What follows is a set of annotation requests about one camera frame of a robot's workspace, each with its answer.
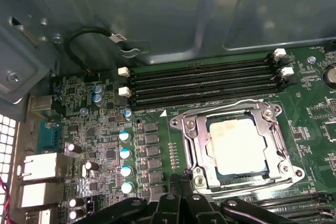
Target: integrated circuit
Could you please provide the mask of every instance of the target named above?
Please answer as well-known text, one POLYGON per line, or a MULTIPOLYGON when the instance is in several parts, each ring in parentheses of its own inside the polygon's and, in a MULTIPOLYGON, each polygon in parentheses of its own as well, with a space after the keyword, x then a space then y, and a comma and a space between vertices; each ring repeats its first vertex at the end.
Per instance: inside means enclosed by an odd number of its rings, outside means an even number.
POLYGON ((164 193, 163 186, 153 186, 151 187, 151 195, 164 193))
POLYGON ((88 129, 87 132, 86 132, 86 136, 87 137, 93 137, 93 136, 96 136, 96 129, 88 129))
POLYGON ((149 182, 150 183, 159 183, 163 180, 163 173, 157 172, 157 173, 149 173, 149 182))
POLYGON ((69 126, 69 132, 70 133, 78 132, 78 125, 76 125, 76 124, 70 125, 69 126))
POLYGON ((146 133, 158 131, 158 125, 156 123, 145 123, 143 128, 146 133))
POLYGON ((116 158, 115 156, 115 153, 116 151, 115 150, 108 150, 108 151, 106 151, 106 158, 116 158))
POLYGON ((154 158, 148 160, 148 168, 151 170, 159 169, 162 167, 162 161, 160 158, 154 158))
POLYGON ((97 191, 98 183, 97 182, 90 183, 89 188, 90 188, 90 191, 97 191))
POLYGON ((159 142, 158 134, 147 134, 145 136, 146 144, 157 144, 159 142))
POLYGON ((148 157, 159 156, 159 154, 160 154, 160 147, 158 145, 147 147, 146 151, 147 151, 147 156, 148 157))

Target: chip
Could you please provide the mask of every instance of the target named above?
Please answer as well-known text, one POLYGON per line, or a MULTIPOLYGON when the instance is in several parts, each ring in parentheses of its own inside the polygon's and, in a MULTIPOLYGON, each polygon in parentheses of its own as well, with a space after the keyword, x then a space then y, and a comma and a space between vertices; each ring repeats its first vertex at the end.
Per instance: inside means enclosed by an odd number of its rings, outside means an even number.
POLYGON ((143 128, 145 132, 155 132, 158 131, 158 125, 156 123, 145 123, 143 128))
POLYGON ((149 134, 145 136, 146 144, 157 144, 159 142, 159 136, 155 134, 149 134))
POLYGON ((151 196, 151 192, 149 190, 141 192, 141 197, 142 198, 144 198, 144 197, 150 197, 150 196, 151 196))
POLYGON ((154 158, 148 160, 148 168, 153 170, 153 169, 158 169, 162 167, 162 162, 160 158, 154 158))
POLYGON ((108 102, 107 105, 106 105, 106 108, 107 108, 108 110, 113 110, 113 108, 114 108, 114 104, 113 104, 113 102, 108 102))
POLYGON ((149 181, 150 181, 150 183, 162 182, 162 179, 163 179, 163 173, 162 172, 149 173, 149 181))
POLYGON ((114 150, 108 150, 106 151, 106 158, 116 158, 115 155, 115 151, 114 150))
POLYGON ((106 91, 112 91, 113 90, 113 85, 106 85, 106 91))
POLYGON ((140 164, 139 165, 139 170, 147 170, 147 169, 148 169, 147 164, 140 164))
POLYGON ((163 186, 153 186, 151 187, 151 195, 164 193, 163 186))
POLYGON ((147 156, 148 157, 159 156, 159 154, 160 154, 160 147, 158 145, 147 147, 146 151, 147 151, 147 156))
POLYGON ((115 120, 118 123, 126 121, 124 115, 116 115, 115 120))
POLYGON ((146 152, 138 152, 138 157, 139 158, 147 157, 147 153, 146 152))
POLYGON ((146 184, 146 183, 148 183, 148 182, 149 182, 148 177, 140 178, 140 183, 142 183, 142 184, 146 184))
POLYGON ((86 136, 95 136, 96 135, 96 129, 88 129, 86 132, 86 136))
POLYGON ((146 145, 145 140, 138 140, 138 145, 139 146, 146 145))
POLYGON ((90 191, 97 191, 98 190, 98 183, 94 182, 94 183, 90 183, 90 191))
POLYGON ((78 132, 78 125, 70 125, 69 132, 78 132))
POLYGON ((143 128, 141 129, 137 129, 136 130, 136 133, 139 135, 139 134, 144 134, 145 133, 145 130, 143 128))
POLYGON ((89 158, 95 158, 96 157, 96 153, 95 152, 90 152, 89 153, 89 158))

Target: black cable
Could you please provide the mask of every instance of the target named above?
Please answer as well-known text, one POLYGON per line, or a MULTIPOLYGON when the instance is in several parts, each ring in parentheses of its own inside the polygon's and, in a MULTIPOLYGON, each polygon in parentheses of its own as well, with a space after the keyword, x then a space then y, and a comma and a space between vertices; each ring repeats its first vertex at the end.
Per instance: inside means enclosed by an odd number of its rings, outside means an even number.
POLYGON ((71 50, 71 42, 76 39, 78 36, 82 35, 82 34, 103 34, 106 37, 111 37, 112 36, 112 32, 109 30, 106 30, 104 28, 101 27, 84 27, 84 28, 79 28, 75 31, 73 31, 72 33, 70 33, 65 39, 64 39, 64 50, 65 52, 68 54, 69 58, 76 64, 78 65, 81 69, 87 71, 87 72, 91 72, 89 70, 89 68, 84 64, 84 62, 77 56, 74 54, 74 52, 72 52, 71 50))

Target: ram slot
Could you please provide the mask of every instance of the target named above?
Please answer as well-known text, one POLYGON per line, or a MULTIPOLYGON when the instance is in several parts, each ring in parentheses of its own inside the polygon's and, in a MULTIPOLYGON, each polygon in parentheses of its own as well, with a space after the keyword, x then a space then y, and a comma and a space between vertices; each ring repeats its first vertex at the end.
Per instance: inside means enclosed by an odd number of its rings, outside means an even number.
POLYGON ((177 69, 166 69, 159 71, 151 71, 151 72, 143 72, 143 73, 132 73, 132 79, 146 79, 146 78, 164 78, 164 77, 172 77, 179 74, 187 74, 187 73, 196 73, 196 72, 204 72, 204 71, 217 71, 223 69, 232 69, 232 68, 240 68, 240 67, 258 67, 264 66, 268 67, 265 59, 255 59, 255 60, 244 60, 244 61, 235 61, 235 62, 225 62, 211 65, 199 65, 199 66, 190 66, 183 67, 177 69))

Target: capacitor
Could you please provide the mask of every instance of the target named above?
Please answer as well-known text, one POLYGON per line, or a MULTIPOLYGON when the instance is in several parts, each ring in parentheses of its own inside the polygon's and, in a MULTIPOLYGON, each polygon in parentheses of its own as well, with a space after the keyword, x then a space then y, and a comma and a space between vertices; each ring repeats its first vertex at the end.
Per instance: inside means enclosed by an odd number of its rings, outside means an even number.
POLYGON ((95 103, 95 105, 97 105, 98 107, 100 107, 104 104, 104 98, 99 94, 95 94, 93 96, 92 100, 95 103))
POLYGON ((84 199, 83 198, 75 198, 71 199, 69 201, 69 207, 81 207, 84 205, 84 199))
POLYGON ((133 118, 133 113, 132 113, 131 109, 125 109, 124 116, 125 116, 125 119, 127 121, 131 121, 132 118, 133 118))
POLYGON ((99 165, 96 162, 86 162, 85 169, 86 170, 98 170, 99 165))
POLYGON ((93 86, 92 91, 95 94, 103 95, 104 94, 104 89, 100 85, 93 86))
POLYGON ((81 153, 82 152, 82 147, 80 147, 77 144, 69 144, 68 145, 68 150, 74 153, 81 153))
POLYGON ((131 135, 130 133, 128 133, 127 131, 122 131, 119 134, 119 140, 122 142, 128 142, 131 139, 131 135))
POLYGON ((130 194, 134 190, 134 185, 131 182, 125 182, 121 185, 121 191, 123 194, 130 194))
POLYGON ((120 174, 123 177, 130 177, 133 174, 133 169, 131 166, 128 165, 124 165, 121 169, 120 169, 120 174))
POLYGON ((78 218, 84 217, 83 209, 76 209, 69 213, 70 220, 76 220, 78 218))
POLYGON ((127 148, 123 148, 120 151, 120 157, 122 159, 130 159, 132 157, 132 152, 129 149, 127 149, 127 148))

